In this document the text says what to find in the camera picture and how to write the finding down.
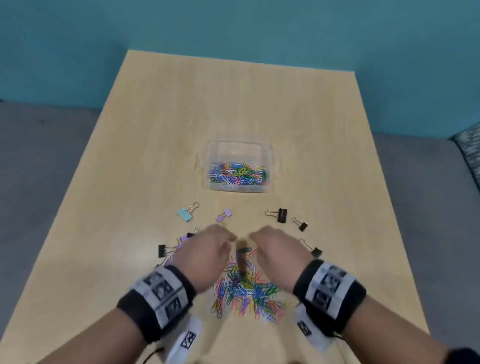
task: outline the clear plastic container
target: clear plastic container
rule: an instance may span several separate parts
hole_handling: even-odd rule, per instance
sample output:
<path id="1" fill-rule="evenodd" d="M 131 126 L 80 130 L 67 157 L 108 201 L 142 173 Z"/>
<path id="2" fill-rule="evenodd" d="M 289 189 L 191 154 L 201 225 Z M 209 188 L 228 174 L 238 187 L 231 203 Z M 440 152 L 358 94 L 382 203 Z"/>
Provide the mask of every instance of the clear plastic container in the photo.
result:
<path id="1" fill-rule="evenodd" d="M 218 137 L 206 147 L 206 185 L 211 190 L 268 192 L 273 188 L 274 154 L 268 138 Z"/>

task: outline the black binder clip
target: black binder clip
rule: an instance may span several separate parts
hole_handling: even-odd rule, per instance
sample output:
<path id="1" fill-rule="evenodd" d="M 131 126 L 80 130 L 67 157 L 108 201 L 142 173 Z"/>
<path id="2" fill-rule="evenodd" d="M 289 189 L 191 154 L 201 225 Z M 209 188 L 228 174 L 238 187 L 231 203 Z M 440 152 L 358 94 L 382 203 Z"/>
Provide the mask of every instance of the black binder clip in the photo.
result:
<path id="1" fill-rule="evenodd" d="M 161 244 L 158 246 L 158 257 L 165 258 L 167 254 L 173 253 L 173 248 L 170 246 L 165 246 L 165 244 Z"/>
<path id="2" fill-rule="evenodd" d="M 275 216 L 276 220 L 278 222 L 281 222 L 282 224 L 285 224 L 287 221 L 287 209 L 286 208 L 279 208 L 278 211 L 270 211 L 266 210 L 265 211 L 265 216 Z"/>
<path id="3" fill-rule="evenodd" d="M 304 238 L 301 238 L 299 239 L 299 242 L 302 242 L 304 243 L 307 247 L 310 248 L 310 250 L 312 251 L 311 254 L 315 257 L 315 258 L 319 258 L 321 255 L 322 255 L 322 251 L 318 248 L 312 248 L 310 245 L 307 244 L 307 242 L 305 241 Z"/>
<path id="4" fill-rule="evenodd" d="M 292 218 L 292 221 L 299 226 L 299 230 L 300 230 L 300 231 L 304 231 L 304 230 L 307 228 L 307 226 L 308 226 L 307 223 L 305 223 L 305 222 L 300 222 L 300 221 L 298 221 L 296 218 Z"/>

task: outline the black cable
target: black cable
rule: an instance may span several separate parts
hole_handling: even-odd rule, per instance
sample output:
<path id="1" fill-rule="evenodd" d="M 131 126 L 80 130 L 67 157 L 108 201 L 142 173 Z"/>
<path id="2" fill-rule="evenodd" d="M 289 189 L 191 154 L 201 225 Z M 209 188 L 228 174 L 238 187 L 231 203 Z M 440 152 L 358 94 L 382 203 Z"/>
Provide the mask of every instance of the black cable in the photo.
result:
<path id="1" fill-rule="evenodd" d="M 156 348 L 153 352 L 151 352 L 147 358 L 144 360 L 143 364 L 145 364 L 148 359 L 150 359 L 152 356 L 154 356 L 154 354 L 158 353 L 158 352 L 162 352 L 163 350 L 165 350 L 165 348 Z"/>

